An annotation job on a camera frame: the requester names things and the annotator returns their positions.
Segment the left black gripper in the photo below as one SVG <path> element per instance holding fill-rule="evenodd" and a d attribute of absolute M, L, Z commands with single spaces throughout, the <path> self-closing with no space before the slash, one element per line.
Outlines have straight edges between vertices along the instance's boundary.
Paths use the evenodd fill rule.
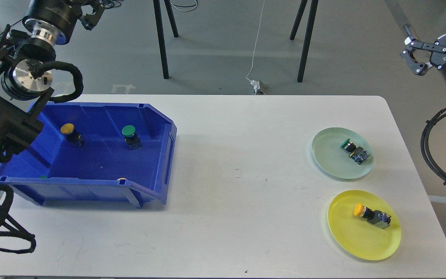
<path fill-rule="evenodd" d="M 92 7 L 91 14 L 83 14 L 83 6 Z M 101 0 L 83 0 L 81 4 L 69 0 L 32 0 L 22 23 L 28 31 L 37 26 L 37 21 L 54 26 L 58 30 L 58 45 L 69 43 L 78 18 L 86 30 L 97 26 L 105 6 Z"/>

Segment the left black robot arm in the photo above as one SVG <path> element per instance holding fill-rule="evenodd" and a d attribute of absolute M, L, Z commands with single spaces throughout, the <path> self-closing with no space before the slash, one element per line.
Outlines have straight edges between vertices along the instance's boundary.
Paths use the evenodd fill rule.
<path fill-rule="evenodd" d="M 69 43 L 77 22 L 92 30 L 106 10 L 104 0 L 32 0 L 21 22 L 0 35 L 0 163 L 30 147 L 44 125 L 47 102 L 80 97 L 78 67 L 56 60 L 54 47 Z"/>

